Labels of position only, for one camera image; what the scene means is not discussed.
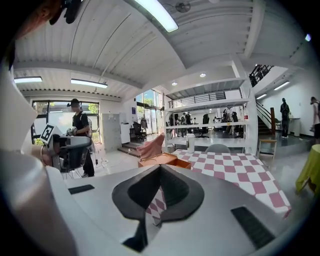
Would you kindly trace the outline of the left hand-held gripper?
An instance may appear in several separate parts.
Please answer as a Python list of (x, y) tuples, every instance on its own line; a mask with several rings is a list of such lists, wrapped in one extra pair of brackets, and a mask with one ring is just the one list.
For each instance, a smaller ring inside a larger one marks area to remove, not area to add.
[(63, 135), (58, 127), (49, 123), (41, 133), (40, 140), (52, 157), (52, 167), (60, 172), (82, 167), (85, 164), (86, 149), (92, 144), (87, 136)]

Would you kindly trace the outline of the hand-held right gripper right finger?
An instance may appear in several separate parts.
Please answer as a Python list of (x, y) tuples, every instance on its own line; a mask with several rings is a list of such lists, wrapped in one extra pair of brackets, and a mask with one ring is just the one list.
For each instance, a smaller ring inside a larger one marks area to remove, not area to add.
[(165, 222), (147, 246), (147, 256), (246, 256), (258, 254), (253, 238), (261, 232), (247, 235), (233, 209), (246, 208), (279, 237), (288, 223), (282, 213), (276, 213), (239, 186), (213, 176), (172, 167), (173, 170), (197, 181), (204, 190), (201, 206), (188, 219)]

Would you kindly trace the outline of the orange cardboard box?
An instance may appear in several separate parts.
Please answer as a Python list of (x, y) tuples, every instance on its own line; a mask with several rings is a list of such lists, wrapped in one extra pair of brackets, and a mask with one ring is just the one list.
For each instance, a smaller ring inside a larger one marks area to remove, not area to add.
[(176, 155), (165, 152), (147, 159), (140, 160), (138, 162), (138, 167), (140, 168), (140, 167), (145, 167), (150, 165), (162, 165), (162, 164), (172, 165), (172, 166), (185, 168), (189, 170), (191, 169), (191, 166), (192, 166), (190, 162), (178, 159)]

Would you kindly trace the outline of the person's left forearm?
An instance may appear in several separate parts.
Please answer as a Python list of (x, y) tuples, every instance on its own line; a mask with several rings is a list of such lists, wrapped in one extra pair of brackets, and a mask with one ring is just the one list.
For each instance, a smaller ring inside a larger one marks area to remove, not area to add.
[(32, 144), (31, 145), (31, 155), (33, 157), (39, 159), (40, 161), (42, 161), (43, 160), (43, 158), (42, 158), (42, 149), (43, 149), (42, 145)]

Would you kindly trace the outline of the person's left hand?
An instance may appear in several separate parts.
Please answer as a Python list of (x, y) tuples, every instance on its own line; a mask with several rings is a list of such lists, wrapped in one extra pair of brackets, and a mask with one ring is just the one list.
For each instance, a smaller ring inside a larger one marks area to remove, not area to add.
[(40, 158), (45, 166), (52, 166), (52, 157), (45, 146), (42, 146), (40, 150)]

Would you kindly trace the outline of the red white checkered tablecloth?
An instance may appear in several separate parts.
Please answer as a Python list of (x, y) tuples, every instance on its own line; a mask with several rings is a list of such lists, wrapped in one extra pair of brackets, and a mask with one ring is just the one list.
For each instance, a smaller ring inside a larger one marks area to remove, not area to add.
[(212, 176), (240, 187), (286, 218), (291, 205), (279, 183), (263, 162), (251, 153), (213, 153), (178, 149), (173, 155), (191, 163), (191, 171)]

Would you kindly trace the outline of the grey metal lockers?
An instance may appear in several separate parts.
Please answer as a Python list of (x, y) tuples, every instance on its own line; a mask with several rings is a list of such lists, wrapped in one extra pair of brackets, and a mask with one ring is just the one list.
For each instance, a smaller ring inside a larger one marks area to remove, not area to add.
[(120, 115), (104, 113), (101, 117), (104, 149), (106, 152), (117, 151), (122, 145)]

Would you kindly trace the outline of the black office chair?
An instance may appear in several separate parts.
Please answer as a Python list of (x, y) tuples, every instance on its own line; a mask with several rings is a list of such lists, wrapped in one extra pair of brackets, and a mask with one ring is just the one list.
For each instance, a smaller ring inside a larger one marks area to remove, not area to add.
[(135, 134), (135, 137), (138, 139), (138, 140), (145, 140), (146, 139), (146, 133), (142, 130), (142, 127), (141, 125), (134, 121), (133, 122), (133, 129), (134, 129), (134, 134)]

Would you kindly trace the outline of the white tumbler cup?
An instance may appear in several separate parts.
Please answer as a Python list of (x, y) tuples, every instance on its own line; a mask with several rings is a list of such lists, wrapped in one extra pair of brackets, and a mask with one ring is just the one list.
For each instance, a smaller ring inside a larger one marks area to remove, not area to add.
[(187, 152), (193, 154), (195, 152), (195, 135), (193, 133), (188, 133), (186, 135), (186, 146)]

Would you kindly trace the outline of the wooden chair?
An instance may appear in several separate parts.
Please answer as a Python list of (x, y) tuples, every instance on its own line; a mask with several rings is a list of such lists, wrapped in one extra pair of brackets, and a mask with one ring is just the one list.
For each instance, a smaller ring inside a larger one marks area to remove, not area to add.
[(277, 140), (276, 139), (259, 139), (257, 148), (257, 157), (270, 157), (274, 160), (276, 156)]

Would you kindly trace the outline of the pink cloth-covered chair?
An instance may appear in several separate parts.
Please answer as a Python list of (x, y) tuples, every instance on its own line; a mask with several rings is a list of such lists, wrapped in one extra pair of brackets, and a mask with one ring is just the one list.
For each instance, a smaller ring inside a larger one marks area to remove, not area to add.
[(165, 134), (162, 132), (152, 141), (146, 141), (143, 145), (136, 148), (140, 160), (145, 160), (162, 153), (162, 145), (165, 140)]

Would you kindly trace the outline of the background group of people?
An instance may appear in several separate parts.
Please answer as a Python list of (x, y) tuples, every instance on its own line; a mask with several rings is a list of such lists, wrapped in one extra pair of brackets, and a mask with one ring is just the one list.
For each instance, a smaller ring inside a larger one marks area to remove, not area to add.
[(241, 122), (244, 120), (244, 114), (241, 107), (225, 107), (200, 109), (195, 111), (184, 111), (180, 113), (167, 113), (166, 126), (188, 126), (193, 127), (187, 129), (174, 129), (173, 137), (184, 137), (187, 133), (200, 135), (201, 132), (223, 132), (228, 135), (239, 132), (236, 129), (239, 126), (221, 125), (222, 123)]

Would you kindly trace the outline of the green cloth-covered table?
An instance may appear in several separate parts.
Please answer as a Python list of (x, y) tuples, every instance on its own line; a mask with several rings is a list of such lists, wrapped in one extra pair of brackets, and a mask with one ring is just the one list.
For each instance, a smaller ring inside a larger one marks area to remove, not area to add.
[(299, 193), (306, 184), (309, 184), (314, 195), (320, 196), (320, 144), (314, 144), (302, 171), (295, 182), (296, 191)]

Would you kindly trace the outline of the white bin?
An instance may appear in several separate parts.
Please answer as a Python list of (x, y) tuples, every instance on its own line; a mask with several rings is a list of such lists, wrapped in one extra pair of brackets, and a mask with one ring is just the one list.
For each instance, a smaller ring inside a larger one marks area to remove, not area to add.
[(295, 137), (300, 136), (300, 130), (301, 130), (301, 119), (300, 118), (293, 118), (292, 119), (292, 130), (293, 130), (293, 135)]

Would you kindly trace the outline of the round ceiling fan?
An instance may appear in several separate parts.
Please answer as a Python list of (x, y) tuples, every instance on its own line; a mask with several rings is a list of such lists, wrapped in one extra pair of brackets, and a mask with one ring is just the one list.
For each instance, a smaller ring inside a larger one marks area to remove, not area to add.
[(179, 1), (175, 4), (175, 9), (179, 13), (187, 13), (191, 10), (191, 4), (187, 1)]

